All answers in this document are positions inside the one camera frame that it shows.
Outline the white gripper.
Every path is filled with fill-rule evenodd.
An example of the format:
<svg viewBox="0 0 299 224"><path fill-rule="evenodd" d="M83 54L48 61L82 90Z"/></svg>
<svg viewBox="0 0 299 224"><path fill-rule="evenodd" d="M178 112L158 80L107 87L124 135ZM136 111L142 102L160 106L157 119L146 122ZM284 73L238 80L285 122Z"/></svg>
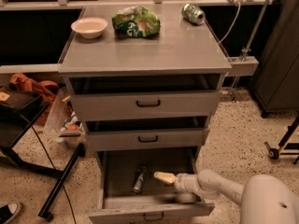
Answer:
<svg viewBox="0 0 299 224"><path fill-rule="evenodd" d="M198 182L196 175L155 172L154 177L165 184L174 184L180 203L196 203L198 201Z"/></svg>

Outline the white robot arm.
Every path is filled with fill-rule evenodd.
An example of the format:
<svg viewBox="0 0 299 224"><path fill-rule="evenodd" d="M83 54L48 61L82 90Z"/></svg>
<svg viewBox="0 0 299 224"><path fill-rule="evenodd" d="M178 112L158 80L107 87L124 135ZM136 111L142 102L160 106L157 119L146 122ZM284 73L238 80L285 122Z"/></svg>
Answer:
<svg viewBox="0 0 299 224"><path fill-rule="evenodd" d="M299 197L271 175L254 175L244 186L209 169L196 175L155 172L154 177L204 199L224 195L240 207L240 224L299 224Z"/></svg>

